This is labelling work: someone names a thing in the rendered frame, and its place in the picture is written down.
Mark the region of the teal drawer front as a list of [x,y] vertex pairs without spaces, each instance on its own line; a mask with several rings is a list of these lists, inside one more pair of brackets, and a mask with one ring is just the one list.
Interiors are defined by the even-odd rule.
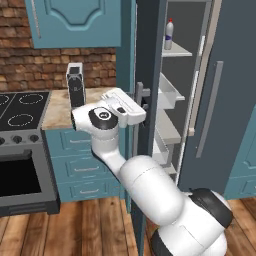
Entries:
[[[45,131],[50,155],[52,157],[87,154],[91,151],[91,136],[86,132],[69,129],[53,129]],[[90,140],[89,143],[72,144],[70,140]]]
[[57,185],[62,202],[91,200],[118,196],[125,197],[125,190],[115,178]]
[[[113,178],[112,172],[92,155],[77,155],[53,157],[52,165],[56,181],[58,183],[78,182],[83,180]],[[96,171],[75,172],[74,168],[93,168],[99,166]]]

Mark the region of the slate grey freezer door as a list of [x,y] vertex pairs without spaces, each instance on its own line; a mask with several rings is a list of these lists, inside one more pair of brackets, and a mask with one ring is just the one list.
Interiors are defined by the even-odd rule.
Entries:
[[162,42],[167,0],[136,0],[137,39],[135,81],[150,90],[147,127],[139,125],[138,155],[152,155]]

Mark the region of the white door bin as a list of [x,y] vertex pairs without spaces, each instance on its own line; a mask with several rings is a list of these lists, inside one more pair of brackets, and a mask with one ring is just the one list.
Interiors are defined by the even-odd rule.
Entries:
[[159,109],[157,111],[156,128],[166,145],[178,144],[181,142],[180,134],[164,110]]
[[183,101],[185,97],[172,85],[163,73],[160,74],[158,88],[159,109],[174,109],[177,101]]
[[155,132],[152,158],[157,161],[169,175],[174,175],[176,173],[172,164],[173,149],[173,144],[166,145],[160,134]]

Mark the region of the black glass oven door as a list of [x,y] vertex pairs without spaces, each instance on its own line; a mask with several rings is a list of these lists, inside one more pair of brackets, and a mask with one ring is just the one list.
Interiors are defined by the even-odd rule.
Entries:
[[0,154],[0,206],[51,202],[58,198],[44,148],[5,149]]

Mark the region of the grey black coffee machine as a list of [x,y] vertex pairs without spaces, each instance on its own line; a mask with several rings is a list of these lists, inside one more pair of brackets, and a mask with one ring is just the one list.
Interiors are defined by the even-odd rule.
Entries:
[[72,109],[85,104],[84,73],[83,63],[69,63],[66,71],[66,81]]

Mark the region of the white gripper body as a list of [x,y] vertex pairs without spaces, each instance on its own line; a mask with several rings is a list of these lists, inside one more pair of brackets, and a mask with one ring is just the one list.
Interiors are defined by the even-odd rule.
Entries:
[[107,91],[101,98],[118,117],[121,128],[139,124],[146,119],[146,111],[120,88]]

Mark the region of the teal wall cupboard door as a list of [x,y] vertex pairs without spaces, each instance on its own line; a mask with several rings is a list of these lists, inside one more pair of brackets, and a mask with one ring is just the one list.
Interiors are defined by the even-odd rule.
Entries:
[[121,45],[121,0],[35,0],[41,39],[31,0],[25,4],[35,48]]

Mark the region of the white bottle red cap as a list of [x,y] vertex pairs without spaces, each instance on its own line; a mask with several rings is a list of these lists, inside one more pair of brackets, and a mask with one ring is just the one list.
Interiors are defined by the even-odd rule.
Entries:
[[165,30],[165,42],[164,49],[170,50],[172,48],[172,37],[173,37],[174,25],[172,19],[168,20]]

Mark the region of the teal base cupboards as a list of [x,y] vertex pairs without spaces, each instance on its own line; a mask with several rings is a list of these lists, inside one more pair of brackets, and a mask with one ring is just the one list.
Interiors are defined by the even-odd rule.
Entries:
[[240,199],[256,196],[256,106],[237,153],[224,197]]

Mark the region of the slate grey fridge door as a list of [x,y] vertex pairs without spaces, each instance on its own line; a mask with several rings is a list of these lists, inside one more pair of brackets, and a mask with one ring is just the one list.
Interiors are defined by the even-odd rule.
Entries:
[[[224,61],[207,139],[196,152],[212,91],[215,65]],[[178,187],[224,191],[256,106],[256,0],[222,0],[195,135],[187,140]]]

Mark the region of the black grey cooking range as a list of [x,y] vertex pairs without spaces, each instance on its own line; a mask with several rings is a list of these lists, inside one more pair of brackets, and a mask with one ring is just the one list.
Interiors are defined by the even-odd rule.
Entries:
[[60,211],[42,122],[50,93],[0,93],[0,217]]

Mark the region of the teal tall side panel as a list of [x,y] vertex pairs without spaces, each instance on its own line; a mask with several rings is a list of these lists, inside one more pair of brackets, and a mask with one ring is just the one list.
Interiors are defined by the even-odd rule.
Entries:
[[[135,84],[136,0],[121,0],[121,46],[116,48],[116,85],[133,96]],[[123,139],[122,153],[126,159],[132,156],[133,127],[120,130]],[[125,192],[127,212],[131,212],[131,197]]]

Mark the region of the grey freezer compartment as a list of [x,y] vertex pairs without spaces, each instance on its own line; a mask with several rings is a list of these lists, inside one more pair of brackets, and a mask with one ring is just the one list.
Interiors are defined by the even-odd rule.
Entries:
[[191,57],[163,57],[161,73],[185,97],[177,101],[174,109],[164,110],[181,136],[181,142],[173,144],[172,164],[177,171],[182,143],[188,129],[188,116],[192,108],[191,94],[196,88],[205,35],[212,0],[167,0],[166,19],[174,25],[172,43],[192,53]]

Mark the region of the white freezer shelf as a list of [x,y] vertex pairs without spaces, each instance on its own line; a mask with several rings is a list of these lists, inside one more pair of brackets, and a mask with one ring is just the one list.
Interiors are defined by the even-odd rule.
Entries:
[[162,49],[163,57],[191,57],[192,53],[188,50],[184,49],[180,45],[175,42],[172,43],[172,47],[170,50]]

